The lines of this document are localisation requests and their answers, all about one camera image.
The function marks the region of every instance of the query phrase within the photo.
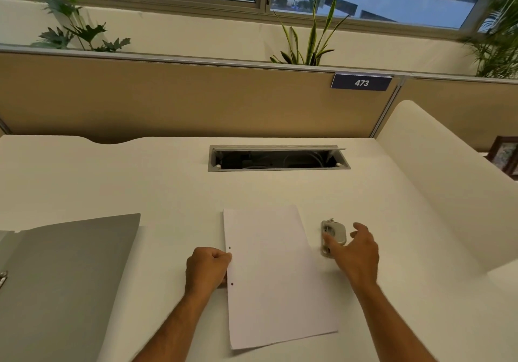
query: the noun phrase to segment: paper sheet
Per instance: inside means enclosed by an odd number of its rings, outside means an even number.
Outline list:
[[[225,209],[223,218],[233,350],[338,330],[295,206]]]

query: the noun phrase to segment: hand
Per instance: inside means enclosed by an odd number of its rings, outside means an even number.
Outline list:
[[[322,233],[324,242],[331,251],[338,267],[346,274],[354,292],[363,287],[376,285],[378,278],[378,244],[369,229],[361,223],[353,223],[357,230],[351,233],[353,241],[346,246],[338,244],[335,239]]]
[[[187,259],[185,294],[206,299],[221,284],[232,254],[216,248],[195,248]]]

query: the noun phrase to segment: framed picture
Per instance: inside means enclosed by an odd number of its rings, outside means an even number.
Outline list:
[[[518,136],[497,136],[486,158],[515,181],[518,180]]]

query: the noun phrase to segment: desk surface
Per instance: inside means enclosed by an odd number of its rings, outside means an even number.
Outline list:
[[[211,144],[337,144],[350,170],[207,172]],[[0,229],[140,212],[99,362],[129,361],[183,293],[196,246],[224,249],[223,208],[295,204],[340,320],[338,333],[246,352],[230,350],[226,290],[211,298],[189,361],[377,361],[360,306],[319,227],[368,225],[379,283],[439,360],[511,361],[516,300],[482,273],[375,140],[141,138],[117,145],[73,136],[0,138]]]

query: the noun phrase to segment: palm plant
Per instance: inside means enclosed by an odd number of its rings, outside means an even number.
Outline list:
[[[518,76],[518,0],[490,0],[489,17],[481,31],[464,38],[478,63],[477,77]]]
[[[308,66],[319,66],[320,65],[320,59],[323,54],[332,52],[334,49],[326,49],[327,42],[335,32],[335,30],[338,29],[338,27],[342,24],[342,22],[345,21],[345,19],[349,16],[347,15],[345,18],[343,18],[333,29],[331,34],[327,36],[327,39],[322,43],[322,39],[324,38],[324,34],[329,29],[329,26],[331,25],[331,21],[333,19],[333,14],[335,12],[335,6],[336,6],[336,0],[333,0],[331,4],[331,8],[329,10],[329,14],[327,15],[327,19],[324,25],[324,30],[322,31],[322,35],[320,36],[319,42],[316,44],[316,18],[315,18],[315,11],[316,6],[318,5],[318,0],[314,0],[313,2],[313,27],[311,28],[311,32],[309,34],[308,39],[308,48],[306,50],[306,58],[302,56],[302,53],[298,49],[298,35],[295,29],[293,29],[292,26],[289,27],[289,32],[286,29],[286,26],[282,23],[279,16],[277,16],[277,13],[274,12],[277,19],[279,19],[279,22],[281,22],[282,29],[284,30],[284,34],[286,35],[286,39],[288,40],[288,47],[289,47],[289,54],[281,51],[281,56],[285,60],[285,63],[288,64],[306,64]],[[290,35],[293,35],[294,38],[294,46],[290,40]],[[275,55],[270,57],[270,60],[273,63],[284,63],[282,62],[278,57]]]
[[[74,37],[77,37],[83,50],[86,50],[85,45],[83,44],[83,42],[86,42],[91,51],[116,52],[118,49],[121,49],[123,46],[130,43],[131,39],[129,38],[124,38],[122,40],[117,38],[113,43],[103,40],[103,45],[100,47],[94,47],[92,45],[92,41],[99,33],[106,32],[106,23],[96,26],[85,25],[79,12],[81,7],[76,6],[78,0],[44,1],[47,2],[45,10],[48,10],[49,13],[59,13],[64,15],[68,18],[70,27],[64,26],[65,32],[62,31],[61,28],[57,28],[56,31],[48,28],[48,31],[43,32],[39,36],[42,40],[31,44],[34,47],[65,49],[67,48],[68,43],[70,43]]]

